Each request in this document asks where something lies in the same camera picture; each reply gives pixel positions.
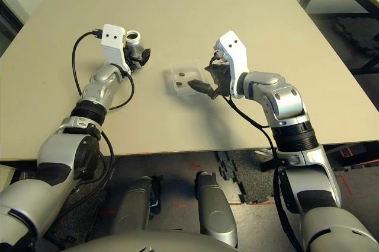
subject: small clear plastic tray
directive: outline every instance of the small clear plastic tray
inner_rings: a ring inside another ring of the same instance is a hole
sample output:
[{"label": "small clear plastic tray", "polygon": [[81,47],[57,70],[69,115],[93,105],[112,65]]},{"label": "small clear plastic tray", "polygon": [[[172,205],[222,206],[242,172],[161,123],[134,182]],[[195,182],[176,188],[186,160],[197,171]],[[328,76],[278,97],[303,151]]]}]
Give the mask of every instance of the small clear plastic tray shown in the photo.
[{"label": "small clear plastic tray", "polygon": [[171,67],[171,78],[178,97],[198,94],[189,85],[188,81],[197,79],[204,81],[203,70],[198,64],[198,60],[193,60],[192,62],[182,62],[182,63],[172,63]]}]

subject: red marking on floor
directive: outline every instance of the red marking on floor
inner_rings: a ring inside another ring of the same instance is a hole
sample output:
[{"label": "red marking on floor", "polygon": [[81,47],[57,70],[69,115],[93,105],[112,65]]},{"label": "red marking on floor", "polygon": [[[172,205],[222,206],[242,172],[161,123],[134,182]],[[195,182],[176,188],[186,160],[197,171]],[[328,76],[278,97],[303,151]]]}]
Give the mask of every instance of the red marking on floor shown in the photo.
[{"label": "red marking on floor", "polygon": [[113,214],[115,214],[115,213],[117,213],[116,210],[102,210],[102,211],[100,212],[101,215],[113,215]]},{"label": "red marking on floor", "polygon": [[186,203],[180,203],[178,205],[174,205],[175,208],[185,208],[186,206],[188,206]]},{"label": "red marking on floor", "polygon": [[349,195],[352,196],[352,195],[353,195],[353,192],[351,191],[351,189],[350,189],[350,187],[349,187],[349,185],[348,185],[348,182],[346,182],[344,176],[341,176],[341,179],[342,179],[342,181],[343,181],[343,183],[344,183],[346,189],[348,190]]},{"label": "red marking on floor", "polygon": [[275,202],[265,202],[265,203],[251,203],[251,206],[260,206],[260,205],[274,205]]},{"label": "red marking on floor", "polygon": [[378,161],[379,161],[379,159],[375,159],[375,160],[370,160],[370,161],[366,161],[366,162],[358,163],[357,165],[370,164],[370,163],[375,163],[375,162],[378,162]]},{"label": "red marking on floor", "polygon": [[348,151],[350,153],[350,156],[353,156],[353,152],[351,152],[350,147],[348,147]]}]

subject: cable connector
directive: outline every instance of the cable connector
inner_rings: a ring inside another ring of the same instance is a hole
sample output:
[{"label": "cable connector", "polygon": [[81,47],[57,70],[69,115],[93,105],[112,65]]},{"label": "cable connector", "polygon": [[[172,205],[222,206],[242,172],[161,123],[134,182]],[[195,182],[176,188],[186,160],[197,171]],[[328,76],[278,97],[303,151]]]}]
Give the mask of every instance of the cable connector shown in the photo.
[{"label": "cable connector", "polygon": [[102,30],[96,28],[94,31],[92,31],[92,34],[97,37],[98,39],[101,39],[102,37]]},{"label": "cable connector", "polygon": [[213,58],[216,60],[220,60],[221,58],[223,58],[224,57],[224,53],[221,51],[221,50],[219,50],[219,49],[217,49],[214,53],[213,53]]}]

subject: gray floor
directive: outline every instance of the gray floor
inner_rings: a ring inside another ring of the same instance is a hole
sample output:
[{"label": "gray floor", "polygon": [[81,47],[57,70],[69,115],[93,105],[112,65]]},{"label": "gray floor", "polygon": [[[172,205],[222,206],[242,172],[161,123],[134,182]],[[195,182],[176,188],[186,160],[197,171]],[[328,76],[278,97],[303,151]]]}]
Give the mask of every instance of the gray floor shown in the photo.
[{"label": "gray floor", "polygon": [[[140,176],[157,174],[163,175],[162,212],[149,221],[148,228],[182,229],[199,233],[198,207],[194,195],[194,179],[198,171],[218,171],[213,152],[119,157],[110,185],[113,190],[100,212],[99,230],[94,238],[108,234],[121,202],[122,191]],[[379,240],[379,167],[341,171],[336,176],[341,188],[343,208],[352,212]],[[293,251],[282,231],[272,197],[258,205],[240,204],[240,191],[236,183],[224,181],[219,174],[217,181],[236,218],[240,251]],[[298,215],[289,212],[287,215],[299,237]]]}]

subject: silver robot arm segment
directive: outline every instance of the silver robot arm segment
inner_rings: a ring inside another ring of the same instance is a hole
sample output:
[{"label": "silver robot arm segment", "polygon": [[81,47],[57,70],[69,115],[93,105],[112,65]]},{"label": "silver robot arm segment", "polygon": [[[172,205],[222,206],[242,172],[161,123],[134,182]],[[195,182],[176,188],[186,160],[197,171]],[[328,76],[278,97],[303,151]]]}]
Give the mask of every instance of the silver robot arm segment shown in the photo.
[{"label": "silver robot arm segment", "polygon": [[248,71],[246,47],[229,31],[214,57],[230,66],[230,95],[258,102],[277,144],[285,204],[301,215],[305,251],[379,250],[376,240],[351,213],[341,209],[341,193],[323,146],[317,142],[299,91],[279,74]]},{"label": "silver robot arm segment", "polygon": [[36,178],[18,181],[0,193],[3,245],[15,245],[27,236],[42,237],[77,183],[93,176],[101,126],[114,94],[131,74],[123,53],[125,33],[121,27],[104,26],[105,63],[91,77],[71,115],[40,148]]}]

